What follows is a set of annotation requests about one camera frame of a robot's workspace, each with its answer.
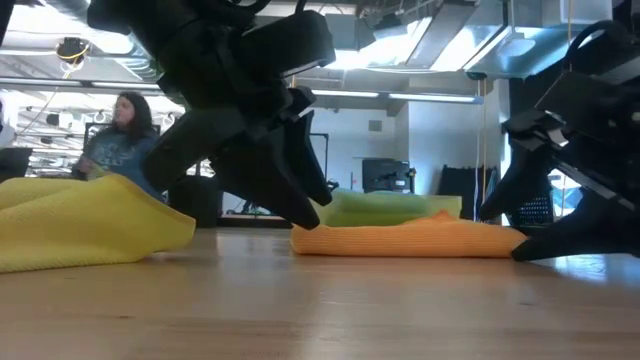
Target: table surface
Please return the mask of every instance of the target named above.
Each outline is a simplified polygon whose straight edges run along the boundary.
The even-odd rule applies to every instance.
[[[297,257],[200,231],[137,264],[0,276],[0,359],[637,359],[640,260]]]

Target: desk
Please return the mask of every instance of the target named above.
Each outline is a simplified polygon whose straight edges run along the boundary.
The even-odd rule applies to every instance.
[[[0,276],[0,359],[636,359],[640,261],[296,257],[200,231],[137,264]]]

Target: woman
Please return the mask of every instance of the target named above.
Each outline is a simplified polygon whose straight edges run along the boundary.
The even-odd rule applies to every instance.
[[[111,126],[89,141],[74,166],[74,174],[81,179],[109,172],[120,174],[162,200],[142,172],[142,161],[157,138],[147,101],[138,93],[123,92],[116,101]]]

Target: black monitor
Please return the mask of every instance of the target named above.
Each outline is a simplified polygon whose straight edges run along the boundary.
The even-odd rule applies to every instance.
[[[411,190],[409,162],[394,159],[362,160],[362,189],[372,191]]]
[[[30,148],[0,149],[0,183],[24,177],[29,168],[31,153],[33,153],[33,149]]]

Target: ceiling pipe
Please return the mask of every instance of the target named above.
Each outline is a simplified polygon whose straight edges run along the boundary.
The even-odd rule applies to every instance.
[[[87,0],[41,0],[43,3],[58,10],[61,14],[69,16],[74,20],[87,24],[87,10],[89,2]],[[160,74],[151,66],[151,60],[147,52],[137,42],[133,42],[133,49],[122,59],[115,59],[131,73],[145,82],[155,82],[160,78]]]

